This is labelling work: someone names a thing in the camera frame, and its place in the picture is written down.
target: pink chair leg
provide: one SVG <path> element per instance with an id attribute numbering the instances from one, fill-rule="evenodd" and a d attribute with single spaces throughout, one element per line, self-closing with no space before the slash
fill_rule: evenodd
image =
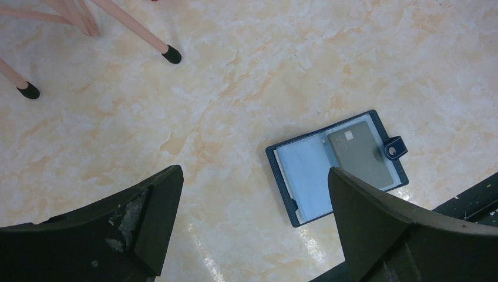
<path id="1" fill-rule="evenodd" d="M 24 97 L 29 99 L 36 99 L 40 97 L 40 91 L 31 83 L 22 78 L 20 74 L 7 65 L 7 63 L 2 59 L 0 59 L 0 73 L 10 80 Z"/>
<path id="2" fill-rule="evenodd" d="M 148 29 L 128 15 L 123 9 L 119 8 L 111 0 L 92 0 L 97 6 L 101 7 L 109 15 L 117 19 L 121 24 L 129 28 L 136 35 L 140 36 L 152 47 L 156 48 L 171 63 L 180 63 L 181 55 L 177 49 L 167 45 L 161 39 L 157 38 Z"/>

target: black rubber foot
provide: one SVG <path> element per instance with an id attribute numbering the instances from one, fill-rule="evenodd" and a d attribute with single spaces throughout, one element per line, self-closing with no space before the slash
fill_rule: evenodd
<path id="1" fill-rule="evenodd" d="M 22 96 L 28 98 L 28 99 L 36 99 L 40 97 L 40 90 L 38 88 L 34 87 L 33 84 L 28 82 L 28 87 L 26 89 L 19 89 L 19 92 L 22 94 Z"/>
<path id="2" fill-rule="evenodd" d="M 169 49 L 168 49 L 168 52 L 164 53 L 163 56 L 170 62 L 170 63 L 173 63 L 173 64 L 177 64 L 177 63 L 180 63 L 181 62 L 181 54 L 180 52 L 178 52 L 177 49 L 174 49 L 173 47 L 171 47 L 170 45 L 168 45 Z"/>

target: beige floor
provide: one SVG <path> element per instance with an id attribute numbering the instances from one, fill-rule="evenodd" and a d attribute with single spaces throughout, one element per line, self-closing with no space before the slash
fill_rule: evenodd
<path id="1" fill-rule="evenodd" d="M 156 281 L 308 281 L 343 260 L 334 217 L 291 227 L 267 146 L 376 109 L 409 148 L 395 195 L 431 209 L 498 171 L 494 0 L 116 2 L 184 61 L 94 5 L 96 39 L 0 18 L 0 56 L 42 91 L 0 76 L 0 226 L 180 164 Z"/>

